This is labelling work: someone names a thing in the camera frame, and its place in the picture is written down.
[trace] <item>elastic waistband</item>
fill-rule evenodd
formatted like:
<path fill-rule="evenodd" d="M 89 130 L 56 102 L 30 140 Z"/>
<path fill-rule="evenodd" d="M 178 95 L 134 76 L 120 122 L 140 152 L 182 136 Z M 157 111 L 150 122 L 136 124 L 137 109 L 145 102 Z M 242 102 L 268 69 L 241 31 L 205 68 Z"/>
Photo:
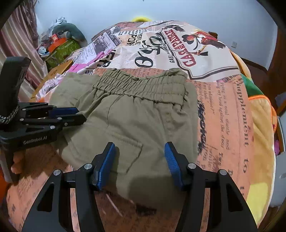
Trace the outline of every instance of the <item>elastic waistband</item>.
<path fill-rule="evenodd" d="M 134 77 L 119 69 L 111 69 L 93 87 L 110 94 L 183 105 L 186 78 L 187 74 L 179 69 L 170 69 L 146 79 Z"/>

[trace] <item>wall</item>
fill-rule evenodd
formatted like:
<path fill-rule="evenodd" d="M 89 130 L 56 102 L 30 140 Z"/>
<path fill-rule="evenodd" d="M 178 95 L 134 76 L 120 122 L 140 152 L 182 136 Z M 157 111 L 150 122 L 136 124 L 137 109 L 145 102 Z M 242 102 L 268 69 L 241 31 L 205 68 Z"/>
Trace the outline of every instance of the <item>wall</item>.
<path fill-rule="evenodd" d="M 43 29 L 63 16 L 88 42 L 101 30 L 136 16 L 185 21 L 218 33 L 229 48 L 237 42 L 233 52 L 266 68 L 277 36 L 276 24 L 256 0 L 38 0 L 35 10 Z"/>

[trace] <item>olive green shorts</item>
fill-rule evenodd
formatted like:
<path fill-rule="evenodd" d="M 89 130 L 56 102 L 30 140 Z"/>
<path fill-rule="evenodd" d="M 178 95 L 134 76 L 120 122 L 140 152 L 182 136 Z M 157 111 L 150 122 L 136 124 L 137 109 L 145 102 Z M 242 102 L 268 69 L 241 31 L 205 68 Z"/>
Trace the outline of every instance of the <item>olive green shorts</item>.
<path fill-rule="evenodd" d="M 179 69 L 146 78 L 118 69 L 101 77 L 68 73 L 50 104 L 77 107 L 87 121 L 63 130 L 55 142 L 58 153 L 79 168 L 113 142 L 107 190 L 149 207 L 181 207 L 185 194 L 174 185 L 164 145 L 171 141 L 189 162 L 196 161 L 197 94 L 186 78 Z"/>

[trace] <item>yellow round object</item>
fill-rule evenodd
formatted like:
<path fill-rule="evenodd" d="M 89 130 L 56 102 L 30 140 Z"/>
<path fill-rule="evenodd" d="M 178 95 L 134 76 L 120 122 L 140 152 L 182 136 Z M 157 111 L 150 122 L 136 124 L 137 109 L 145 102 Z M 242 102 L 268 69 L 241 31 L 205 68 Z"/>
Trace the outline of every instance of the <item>yellow round object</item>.
<path fill-rule="evenodd" d="M 143 16 L 135 17 L 134 19 L 132 19 L 132 22 L 150 22 L 150 21 L 152 20 Z"/>

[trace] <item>pink curtain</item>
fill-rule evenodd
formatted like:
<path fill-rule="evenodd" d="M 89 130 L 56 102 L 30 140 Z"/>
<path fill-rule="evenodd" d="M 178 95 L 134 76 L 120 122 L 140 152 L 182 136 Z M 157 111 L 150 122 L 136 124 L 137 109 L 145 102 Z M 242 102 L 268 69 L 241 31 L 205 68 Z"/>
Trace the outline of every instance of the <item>pink curtain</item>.
<path fill-rule="evenodd" d="M 25 0 L 14 10 L 0 31 L 0 70 L 9 56 L 24 56 L 32 60 L 21 86 L 21 101 L 29 99 L 47 75 L 46 64 L 36 50 L 37 39 L 33 1 Z"/>

